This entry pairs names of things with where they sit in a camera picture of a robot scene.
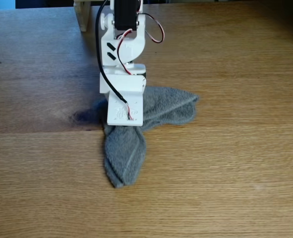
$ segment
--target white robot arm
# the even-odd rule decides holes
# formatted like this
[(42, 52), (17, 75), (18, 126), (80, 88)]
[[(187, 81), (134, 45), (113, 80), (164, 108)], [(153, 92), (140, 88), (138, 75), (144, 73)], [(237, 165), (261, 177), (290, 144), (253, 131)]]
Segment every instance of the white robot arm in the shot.
[[(109, 102), (107, 123), (142, 126), (146, 68), (143, 64), (133, 63), (133, 60), (143, 52), (145, 46), (143, 0), (110, 0), (113, 13), (105, 16), (102, 8), (106, 2), (97, 14), (96, 45), (101, 72), (100, 93), (105, 94)], [(101, 56), (99, 26), (102, 30), (107, 29), (101, 38)], [(124, 33), (117, 36), (116, 30)], [(136, 31), (136, 36), (127, 37), (133, 31)]]

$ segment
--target wooden table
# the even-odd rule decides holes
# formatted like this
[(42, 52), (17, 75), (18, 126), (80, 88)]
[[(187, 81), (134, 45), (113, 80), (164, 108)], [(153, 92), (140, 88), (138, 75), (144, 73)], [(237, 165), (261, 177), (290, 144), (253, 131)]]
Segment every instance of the wooden table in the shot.
[(101, 128), (70, 119), (100, 97), (92, 23), (0, 11), (0, 238), (293, 238), (293, 28), (258, 2), (145, 8), (166, 31), (139, 58), (148, 85), (201, 101), (193, 123), (145, 134), (123, 189)]

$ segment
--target folded towel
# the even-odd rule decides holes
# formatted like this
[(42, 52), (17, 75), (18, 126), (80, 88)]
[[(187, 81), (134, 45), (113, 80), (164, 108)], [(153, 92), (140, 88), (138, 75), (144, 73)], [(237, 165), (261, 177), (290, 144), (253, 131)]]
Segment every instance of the folded towel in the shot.
[(143, 126), (113, 126), (107, 124), (108, 101), (103, 99), (93, 111), (79, 116), (80, 121), (94, 122), (99, 115), (104, 125), (105, 169), (114, 187), (134, 184), (145, 159), (146, 142), (143, 132), (163, 124), (180, 125), (190, 122), (196, 115), (192, 93), (167, 88), (146, 87), (143, 94)]

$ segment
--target microfiber towel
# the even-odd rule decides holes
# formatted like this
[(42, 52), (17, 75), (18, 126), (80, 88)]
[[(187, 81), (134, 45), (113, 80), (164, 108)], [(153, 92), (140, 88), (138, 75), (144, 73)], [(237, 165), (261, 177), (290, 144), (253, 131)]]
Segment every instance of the microfiber towel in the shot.
[(119, 188), (137, 180), (146, 154), (143, 132), (163, 124), (181, 125), (196, 115), (197, 95), (167, 87), (145, 88), (143, 94), (143, 126), (112, 126), (107, 124), (108, 101), (99, 101), (95, 115), (104, 125), (105, 169), (114, 185)]

